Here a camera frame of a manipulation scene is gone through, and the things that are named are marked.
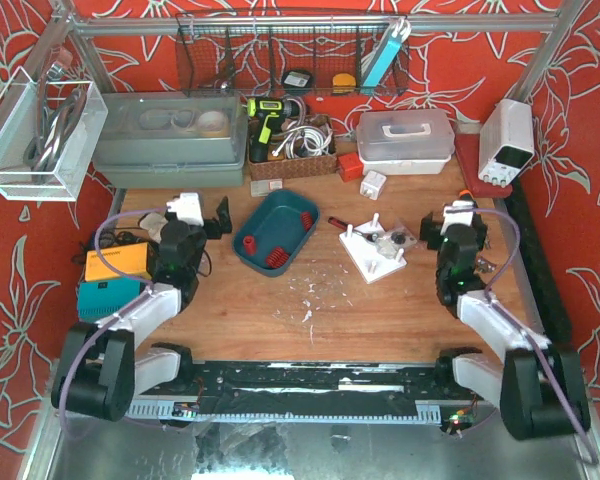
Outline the plastic bag with parts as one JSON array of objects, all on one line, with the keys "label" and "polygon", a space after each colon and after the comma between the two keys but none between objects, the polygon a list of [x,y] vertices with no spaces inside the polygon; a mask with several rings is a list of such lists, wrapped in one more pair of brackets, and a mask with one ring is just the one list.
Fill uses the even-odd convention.
[{"label": "plastic bag with parts", "polygon": [[397,220],[392,229],[378,234],[375,246],[376,252],[382,257],[398,261],[417,243],[417,237],[402,221]]}]

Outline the red handled ratchet wrench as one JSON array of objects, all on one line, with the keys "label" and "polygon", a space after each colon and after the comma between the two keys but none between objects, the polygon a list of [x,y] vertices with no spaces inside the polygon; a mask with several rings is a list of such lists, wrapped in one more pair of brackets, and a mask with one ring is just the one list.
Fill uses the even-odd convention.
[{"label": "red handled ratchet wrench", "polygon": [[379,234],[377,232],[362,232],[358,229],[355,229],[351,224],[348,224],[347,222],[344,222],[333,216],[328,217],[328,223],[339,228],[342,231],[347,231],[348,228],[351,228],[351,231],[353,234],[361,236],[366,241],[371,242],[371,243],[374,243],[379,237]]}]

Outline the large red spring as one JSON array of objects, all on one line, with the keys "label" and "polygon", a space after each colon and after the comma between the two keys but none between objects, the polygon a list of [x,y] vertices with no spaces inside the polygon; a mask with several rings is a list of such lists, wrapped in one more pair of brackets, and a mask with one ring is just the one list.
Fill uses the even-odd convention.
[{"label": "large red spring", "polygon": [[280,246],[274,247],[265,259],[266,265],[270,269],[279,269],[285,265],[289,259],[289,254]]}]

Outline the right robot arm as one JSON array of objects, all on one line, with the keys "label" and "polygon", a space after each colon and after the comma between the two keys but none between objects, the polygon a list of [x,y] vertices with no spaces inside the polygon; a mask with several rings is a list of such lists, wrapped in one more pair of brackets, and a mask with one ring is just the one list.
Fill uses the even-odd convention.
[{"label": "right robot arm", "polygon": [[591,417],[578,353],[524,325],[476,272],[486,234],[481,212],[459,202],[444,210],[442,220],[427,215],[420,224],[421,241],[437,253],[440,303],[498,358],[458,350],[449,357],[452,377],[494,405],[517,440],[585,435]]}]

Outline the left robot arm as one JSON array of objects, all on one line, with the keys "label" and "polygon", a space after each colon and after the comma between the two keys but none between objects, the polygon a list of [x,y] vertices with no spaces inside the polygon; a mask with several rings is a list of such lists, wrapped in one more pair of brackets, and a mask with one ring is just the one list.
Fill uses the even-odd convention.
[{"label": "left robot arm", "polygon": [[76,323],[66,335],[51,390],[63,426],[70,412],[118,421],[136,396],[155,387],[202,383],[187,347],[160,342],[142,355],[136,351],[194,299],[204,275],[200,265],[211,261],[207,242],[233,230],[229,200],[223,198],[215,217],[205,219],[198,194],[182,193],[168,202],[165,214],[156,269],[139,280],[142,291],[93,323]]}]

